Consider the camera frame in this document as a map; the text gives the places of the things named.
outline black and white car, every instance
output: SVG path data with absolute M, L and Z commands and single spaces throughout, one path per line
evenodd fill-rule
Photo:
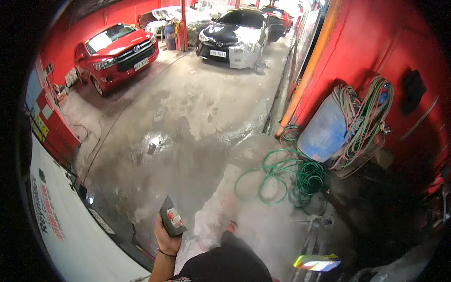
M 283 34 L 282 21 L 253 9 L 233 9 L 199 33 L 196 53 L 203 59 L 253 68 L 263 48 Z

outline red steel column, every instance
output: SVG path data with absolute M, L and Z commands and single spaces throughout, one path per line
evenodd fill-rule
M 185 0 L 180 0 L 180 8 L 182 11 L 182 19 L 180 20 L 180 27 L 182 28 L 182 36 L 183 36 L 183 43 L 184 43 L 184 52 L 188 51 L 188 35 L 186 33 L 186 13 L 185 13 Z

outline sanding block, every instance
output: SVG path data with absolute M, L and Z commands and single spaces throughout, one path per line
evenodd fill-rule
M 166 197 L 160 209 L 160 215 L 163 219 L 163 227 L 170 237 L 176 237 L 188 230 L 169 196 Z

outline concrete floor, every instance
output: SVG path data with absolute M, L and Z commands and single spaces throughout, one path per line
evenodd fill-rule
M 139 243 L 151 253 L 154 218 L 165 197 L 172 198 L 189 229 L 176 273 L 186 260 L 216 246 L 228 221 L 236 220 L 238 235 L 274 277 L 287 281 L 292 275 L 308 229 L 292 220 L 309 217 L 287 201 L 243 203 L 233 193 L 239 175 L 279 147 L 260 133 L 290 38 L 266 47 L 263 60 L 270 68 L 264 75 L 202 60 L 194 51 L 162 51 L 111 97 L 101 99 L 92 85 L 77 85 L 61 108 L 67 122 L 87 128 L 73 127 L 84 139 L 76 158 L 80 178 L 135 224 Z M 244 189 L 256 193 L 261 180 L 262 174 L 250 174 Z M 281 188 L 268 185 L 269 193 Z

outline car headlight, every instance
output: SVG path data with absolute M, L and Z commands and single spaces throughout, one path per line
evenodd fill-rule
M 154 33 L 152 33 L 152 35 L 150 36 L 150 43 L 151 44 L 155 43 L 155 40 L 156 40 L 156 36 Z
M 101 62 L 93 62 L 92 65 L 96 70 L 106 69 L 116 64 L 117 58 L 107 59 Z
M 209 39 L 209 38 L 208 38 L 205 34 L 203 34 L 203 30 L 201 30 L 201 31 L 199 32 L 199 40 L 200 40 L 201 42 L 207 42 L 208 39 Z

